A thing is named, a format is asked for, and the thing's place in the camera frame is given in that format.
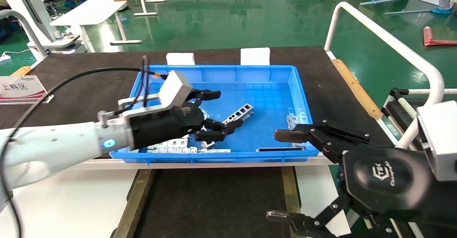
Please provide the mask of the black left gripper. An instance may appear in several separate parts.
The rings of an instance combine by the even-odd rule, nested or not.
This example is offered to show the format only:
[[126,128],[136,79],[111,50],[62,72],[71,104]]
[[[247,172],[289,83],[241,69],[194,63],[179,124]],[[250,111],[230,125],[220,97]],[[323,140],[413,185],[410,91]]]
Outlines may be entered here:
[[173,106],[172,108],[155,113],[148,113],[129,119],[132,131],[131,150],[145,148],[151,145],[166,142],[184,137],[187,134],[195,133],[196,141],[220,142],[227,135],[233,134],[235,129],[244,123],[242,119],[222,123],[213,119],[205,119],[204,113],[199,109],[203,101],[219,99],[220,90],[198,90],[192,89],[184,106]]

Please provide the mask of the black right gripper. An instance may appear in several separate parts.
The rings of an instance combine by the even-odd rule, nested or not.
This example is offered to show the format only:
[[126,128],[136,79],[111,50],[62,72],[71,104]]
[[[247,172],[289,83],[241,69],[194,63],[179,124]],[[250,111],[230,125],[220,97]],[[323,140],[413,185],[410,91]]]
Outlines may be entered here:
[[367,132],[346,130],[341,124],[328,121],[275,130],[275,140],[309,142],[332,163],[341,164],[348,194],[339,196],[315,218],[270,210],[266,213],[267,220],[289,225],[297,236],[337,238],[326,224],[353,204],[355,211],[373,227],[390,222],[390,219],[433,224],[435,211],[430,192],[435,178],[424,152],[354,147],[368,145],[370,138]]

